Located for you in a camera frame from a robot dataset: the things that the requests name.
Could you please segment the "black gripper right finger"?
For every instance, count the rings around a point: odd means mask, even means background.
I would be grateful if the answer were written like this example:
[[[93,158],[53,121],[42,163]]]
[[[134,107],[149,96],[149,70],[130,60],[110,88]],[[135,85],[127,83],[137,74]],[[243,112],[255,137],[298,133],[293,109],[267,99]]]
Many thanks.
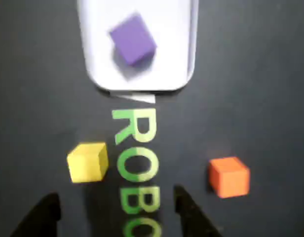
[[[191,195],[180,185],[174,186],[175,212],[180,215],[184,237],[222,237]]]

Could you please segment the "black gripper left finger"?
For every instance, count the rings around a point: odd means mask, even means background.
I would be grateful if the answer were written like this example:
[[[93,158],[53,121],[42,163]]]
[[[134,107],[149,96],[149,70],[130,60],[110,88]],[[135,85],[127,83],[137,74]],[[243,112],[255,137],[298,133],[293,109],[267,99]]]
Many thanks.
[[[61,220],[60,199],[57,193],[44,196],[23,218],[12,237],[56,237]]]

